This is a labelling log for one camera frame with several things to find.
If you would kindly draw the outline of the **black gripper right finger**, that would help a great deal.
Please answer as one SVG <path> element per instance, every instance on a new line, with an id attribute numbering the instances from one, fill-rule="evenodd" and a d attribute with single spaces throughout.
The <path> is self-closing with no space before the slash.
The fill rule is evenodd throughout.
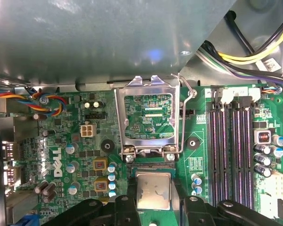
<path id="1" fill-rule="evenodd" d="M 278 222 L 262 215 L 254 206 L 254 180 L 232 179 L 232 200 L 213 205 L 196 196 L 187 196 L 180 179 L 172 180 L 173 210 L 179 212 L 179 225 L 186 226 L 277 226 Z"/>

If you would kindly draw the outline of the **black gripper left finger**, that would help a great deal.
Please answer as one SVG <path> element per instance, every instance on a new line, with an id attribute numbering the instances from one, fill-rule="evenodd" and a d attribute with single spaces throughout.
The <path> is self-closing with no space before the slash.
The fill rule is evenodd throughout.
<path id="1" fill-rule="evenodd" d="M 45 223 L 46 226 L 140 226 L 136 208 L 137 179 L 129 178 L 127 194 L 104 205 L 87 199 Z"/>

